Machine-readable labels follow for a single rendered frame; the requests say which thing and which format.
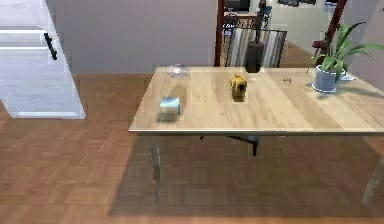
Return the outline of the clear glass bowl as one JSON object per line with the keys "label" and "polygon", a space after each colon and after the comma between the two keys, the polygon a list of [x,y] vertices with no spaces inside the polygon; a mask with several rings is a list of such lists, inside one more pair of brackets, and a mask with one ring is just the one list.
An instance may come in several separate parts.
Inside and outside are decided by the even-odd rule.
{"label": "clear glass bowl", "polygon": [[166,72],[174,78],[185,77],[190,68],[186,64],[173,64],[166,67]]}

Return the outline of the striped black-framed chair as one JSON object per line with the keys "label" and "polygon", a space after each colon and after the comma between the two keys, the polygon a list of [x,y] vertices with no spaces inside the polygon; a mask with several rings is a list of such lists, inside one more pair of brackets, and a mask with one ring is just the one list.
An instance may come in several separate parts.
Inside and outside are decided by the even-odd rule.
{"label": "striped black-framed chair", "polygon": [[[260,42],[264,45],[264,49],[260,70],[280,67],[286,36],[285,30],[261,28]],[[254,40],[254,28],[235,28],[230,37],[225,66],[244,67],[246,70],[248,44]]]}

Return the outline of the green plant in white pot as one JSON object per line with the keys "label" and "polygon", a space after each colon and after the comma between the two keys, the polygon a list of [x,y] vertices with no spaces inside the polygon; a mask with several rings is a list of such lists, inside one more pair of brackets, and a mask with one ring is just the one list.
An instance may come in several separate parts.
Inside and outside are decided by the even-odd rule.
{"label": "green plant in white pot", "polygon": [[362,22],[354,25],[339,24],[337,26],[337,39],[326,40],[327,52],[317,55],[313,61],[316,62],[319,58],[323,61],[314,67],[315,78],[311,87],[318,92],[334,93],[337,88],[337,83],[348,72],[348,65],[345,60],[353,55],[371,56],[366,52],[367,49],[375,49],[384,51],[384,44],[363,43],[356,44],[349,36]]}

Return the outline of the pale blue box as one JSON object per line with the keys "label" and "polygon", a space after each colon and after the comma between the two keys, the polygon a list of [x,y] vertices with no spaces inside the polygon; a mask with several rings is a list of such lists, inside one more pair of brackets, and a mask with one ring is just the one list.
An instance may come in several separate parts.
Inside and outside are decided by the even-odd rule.
{"label": "pale blue box", "polygon": [[175,121],[181,114],[180,99],[178,97],[163,97],[159,104],[159,121]]}

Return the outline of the light wooden dining table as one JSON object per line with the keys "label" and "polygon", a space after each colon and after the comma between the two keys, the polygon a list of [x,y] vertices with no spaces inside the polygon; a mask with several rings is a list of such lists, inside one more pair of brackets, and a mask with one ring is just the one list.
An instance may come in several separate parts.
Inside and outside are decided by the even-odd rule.
{"label": "light wooden dining table", "polygon": [[[232,98],[235,74],[247,80],[243,102]],[[384,136],[383,91],[356,79],[323,94],[311,87],[314,75],[306,68],[192,67],[174,78],[158,67],[129,128],[148,137],[154,197],[161,192],[161,136]],[[180,99],[175,121],[158,120],[163,97]]]}

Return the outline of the yellow toy figure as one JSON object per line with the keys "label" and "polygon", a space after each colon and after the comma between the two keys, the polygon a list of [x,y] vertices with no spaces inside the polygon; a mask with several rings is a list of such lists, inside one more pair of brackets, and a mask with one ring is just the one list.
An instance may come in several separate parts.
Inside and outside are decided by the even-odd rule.
{"label": "yellow toy figure", "polygon": [[230,90],[235,102],[243,102],[245,98],[247,80],[239,74],[235,74],[230,80]]}

